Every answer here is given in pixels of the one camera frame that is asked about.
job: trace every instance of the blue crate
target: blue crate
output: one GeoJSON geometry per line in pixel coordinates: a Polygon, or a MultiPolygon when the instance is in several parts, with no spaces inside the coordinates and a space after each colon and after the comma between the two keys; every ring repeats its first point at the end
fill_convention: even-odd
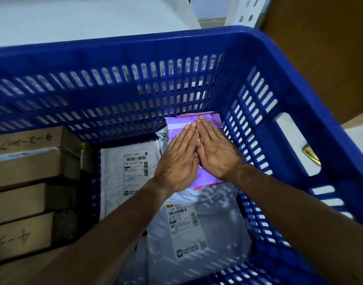
{"type": "MultiPolygon", "coordinates": [[[[96,148],[155,138],[164,117],[218,111],[248,162],[363,224],[363,155],[263,33],[225,27],[0,48],[0,134],[67,126],[96,148]],[[275,119],[288,113],[321,160],[308,176],[275,119]]],[[[91,220],[99,211],[91,184],[91,220]]],[[[251,263],[194,284],[318,284],[321,278],[244,194],[251,263]]]]}

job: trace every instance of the hand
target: hand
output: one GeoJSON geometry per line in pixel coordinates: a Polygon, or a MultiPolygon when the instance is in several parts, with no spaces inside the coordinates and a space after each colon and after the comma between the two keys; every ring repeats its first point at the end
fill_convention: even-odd
{"type": "Polygon", "coordinates": [[[245,163],[243,156],[212,121],[200,115],[196,124],[202,139],[196,151],[203,168],[219,179],[228,180],[230,173],[245,163]]]}
{"type": "Polygon", "coordinates": [[[194,155],[199,140],[196,122],[187,124],[168,145],[156,167],[154,179],[159,186],[179,192],[187,188],[198,174],[199,158],[194,155]]]}

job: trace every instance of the purple plastic bag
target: purple plastic bag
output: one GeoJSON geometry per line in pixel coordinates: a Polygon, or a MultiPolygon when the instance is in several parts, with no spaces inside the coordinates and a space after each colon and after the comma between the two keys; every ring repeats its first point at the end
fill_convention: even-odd
{"type": "MultiPolygon", "coordinates": [[[[203,115],[205,119],[209,119],[212,121],[212,123],[221,128],[222,122],[220,115],[218,113],[214,114],[206,114],[203,115]]],[[[184,126],[186,124],[190,124],[193,121],[196,121],[198,119],[198,116],[190,116],[190,117],[166,117],[165,120],[167,122],[167,128],[168,128],[168,134],[169,134],[169,140],[170,142],[172,139],[179,134],[184,126]]],[[[223,182],[220,179],[217,179],[215,176],[213,176],[211,173],[209,173],[207,170],[199,167],[198,168],[198,176],[196,177],[195,181],[191,184],[190,188],[195,187],[202,187],[207,185],[212,185],[216,183],[223,182]]]]}

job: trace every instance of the small cardboard box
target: small cardboard box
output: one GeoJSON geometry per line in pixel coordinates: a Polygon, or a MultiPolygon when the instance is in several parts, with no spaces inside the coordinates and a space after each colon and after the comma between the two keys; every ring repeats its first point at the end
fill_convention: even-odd
{"type": "Polygon", "coordinates": [[[93,149],[89,143],[81,144],[81,170],[93,173],[93,149]]]}
{"type": "Polygon", "coordinates": [[[0,192],[53,177],[79,180],[80,161],[56,149],[49,153],[0,162],[0,192]]]}
{"type": "Polygon", "coordinates": [[[73,188],[40,183],[0,193],[0,223],[72,206],[73,188]]]}
{"type": "Polygon", "coordinates": [[[59,256],[66,246],[0,265],[0,285],[23,285],[59,256]]]}
{"type": "Polygon", "coordinates": [[[80,158],[81,141],[64,126],[0,135],[1,160],[6,160],[2,155],[16,158],[21,157],[16,153],[29,154],[27,151],[46,148],[58,148],[80,158]]]}
{"type": "Polygon", "coordinates": [[[0,261],[48,248],[76,234],[77,215],[47,213],[0,225],[0,261]]]}

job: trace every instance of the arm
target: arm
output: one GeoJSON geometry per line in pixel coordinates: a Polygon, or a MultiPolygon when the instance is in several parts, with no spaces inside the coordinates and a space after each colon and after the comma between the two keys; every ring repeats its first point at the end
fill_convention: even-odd
{"type": "Polygon", "coordinates": [[[27,284],[113,284],[163,202],[197,176],[199,134],[187,125],[160,158],[154,177],[27,284]]]}
{"type": "Polygon", "coordinates": [[[220,129],[197,122],[202,165],[240,188],[270,223],[329,283],[363,284],[363,226],[302,190],[266,175],[244,158],[220,129]]]}

